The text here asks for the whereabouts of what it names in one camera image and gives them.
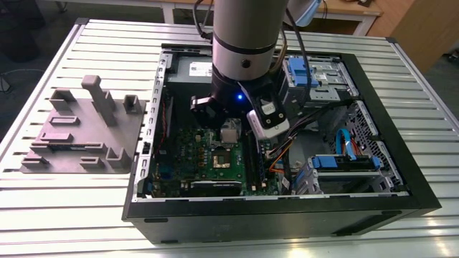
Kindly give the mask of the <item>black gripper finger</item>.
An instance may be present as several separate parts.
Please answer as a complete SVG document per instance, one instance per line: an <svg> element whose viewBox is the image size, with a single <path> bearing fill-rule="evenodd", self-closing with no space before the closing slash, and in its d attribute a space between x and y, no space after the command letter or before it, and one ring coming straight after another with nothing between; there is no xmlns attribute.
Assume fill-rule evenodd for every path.
<svg viewBox="0 0 459 258"><path fill-rule="evenodd" d="M190 97L189 110L201 128L221 128L225 121L224 108L216 99Z"/></svg>

